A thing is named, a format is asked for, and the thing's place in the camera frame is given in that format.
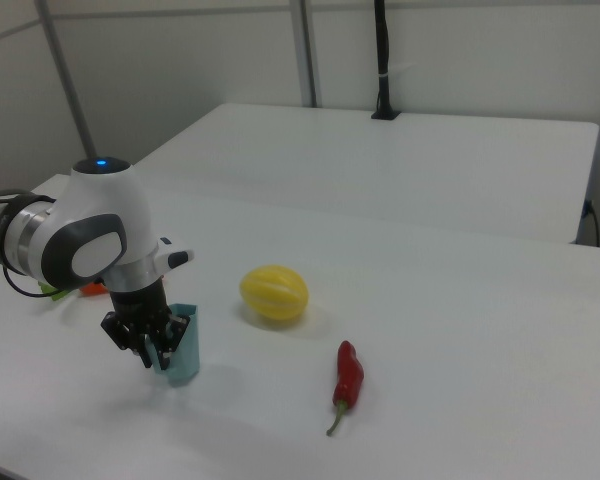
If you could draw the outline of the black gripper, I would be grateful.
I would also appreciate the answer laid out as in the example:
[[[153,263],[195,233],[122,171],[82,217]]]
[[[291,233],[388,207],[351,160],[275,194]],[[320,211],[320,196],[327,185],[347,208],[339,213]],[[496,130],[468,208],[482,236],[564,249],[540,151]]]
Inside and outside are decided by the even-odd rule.
[[[120,350],[130,350],[141,359],[145,368],[150,368],[152,360],[145,344],[146,334],[134,324],[163,325],[152,331],[153,352],[159,369],[173,366],[190,319],[171,314],[163,280],[157,279],[136,291],[109,291],[109,295],[113,311],[105,315],[101,327],[115,345]]]

